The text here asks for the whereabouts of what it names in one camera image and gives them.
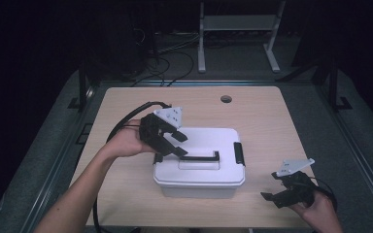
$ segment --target person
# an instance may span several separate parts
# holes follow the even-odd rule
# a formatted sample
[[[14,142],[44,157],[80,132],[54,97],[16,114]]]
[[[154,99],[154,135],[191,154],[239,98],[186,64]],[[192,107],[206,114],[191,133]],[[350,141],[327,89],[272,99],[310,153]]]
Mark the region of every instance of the person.
[[[35,233],[84,232],[93,203],[111,165],[119,157],[133,156],[142,152],[154,152],[139,138],[139,119],[131,119],[126,126],[105,144],[92,158],[77,180],[53,204],[35,228]],[[317,232],[342,232],[331,201],[315,192],[311,207],[290,206]]]

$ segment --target tabletop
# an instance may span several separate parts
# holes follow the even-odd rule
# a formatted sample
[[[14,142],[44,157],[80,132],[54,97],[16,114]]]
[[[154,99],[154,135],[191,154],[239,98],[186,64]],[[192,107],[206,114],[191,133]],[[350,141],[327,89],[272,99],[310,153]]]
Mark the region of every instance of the tabletop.
[[[221,98],[230,97],[230,103]],[[105,144],[114,126],[149,101],[183,108],[183,127],[235,129],[241,139],[246,180],[230,199],[165,197],[153,180],[153,154],[119,158],[98,195],[101,225],[172,227],[306,228],[288,208],[260,192],[285,190],[271,173],[285,159],[307,156],[281,91],[275,86],[113,87],[105,94],[72,182]],[[151,107],[137,115],[151,113]],[[314,176],[310,167],[303,169]],[[92,225],[92,217],[87,224]]]

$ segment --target white box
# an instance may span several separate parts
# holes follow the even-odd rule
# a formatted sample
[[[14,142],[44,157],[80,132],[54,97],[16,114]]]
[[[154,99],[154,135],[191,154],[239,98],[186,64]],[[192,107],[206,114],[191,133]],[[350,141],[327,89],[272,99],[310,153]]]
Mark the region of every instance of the white box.
[[[170,135],[165,138],[174,147],[186,150],[187,157],[214,158],[218,152],[219,160],[184,161],[175,154],[157,156],[153,178],[163,194],[169,197],[231,198],[245,181],[245,161],[237,131],[230,128],[181,128],[180,131],[188,137],[183,143]]]

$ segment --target floor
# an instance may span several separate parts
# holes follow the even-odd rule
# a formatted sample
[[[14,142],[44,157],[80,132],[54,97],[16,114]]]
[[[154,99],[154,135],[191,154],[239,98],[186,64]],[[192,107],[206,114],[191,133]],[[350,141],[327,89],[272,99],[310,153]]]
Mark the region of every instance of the floor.
[[[193,41],[195,36],[158,35],[158,48],[164,50]],[[329,183],[338,198],[338,216],[345,232],[373,232],[373,114],[351,80],[339,74],[338,96],[346,97],[353,108],[335,114],[326,101],[327,83],[315,86],[310,82],[314,69],[292,82],[275,82],[296,69],[290,66],[299,43],[296,36],[282,35],[276,41],[274,52],[282,69],[280,73],[271,72],[263,51],[267,34],[215,38],[208,35],[208,38],[207,47],[211,49],[206,49],[205,74],[197,72],[196,43],[191,43],[162,54],[159,59],[148,59],[148,69],[132,82],[108,80],[92,87],[81,113],[70,106],[71,100],[79,96],[78,73],[71,76],[1,201],[0,232],[31,232],[47,207],[68,187],[85,137],[109,87],[168,84],[278,86],[307,155],[316,160],[313,166],[316,177]],[[129,232],[132,227],[109,229]],[[254,232],[311,232],[311,229],[254,229]]]

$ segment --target human hand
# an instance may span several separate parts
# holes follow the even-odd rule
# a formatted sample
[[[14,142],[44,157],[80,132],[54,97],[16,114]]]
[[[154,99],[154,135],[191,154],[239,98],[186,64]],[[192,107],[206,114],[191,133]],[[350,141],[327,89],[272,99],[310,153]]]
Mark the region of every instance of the human hand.
[[[310,207],[300,204],[289,207],[319,233],[343,232],[331,200],[319,191],[314,191],[314,199]]]
[[[155,152],[150,146],[140,140],[140,119],[131,119],[120,131],[100,150],[113,159],[132,156],[141,152]]]

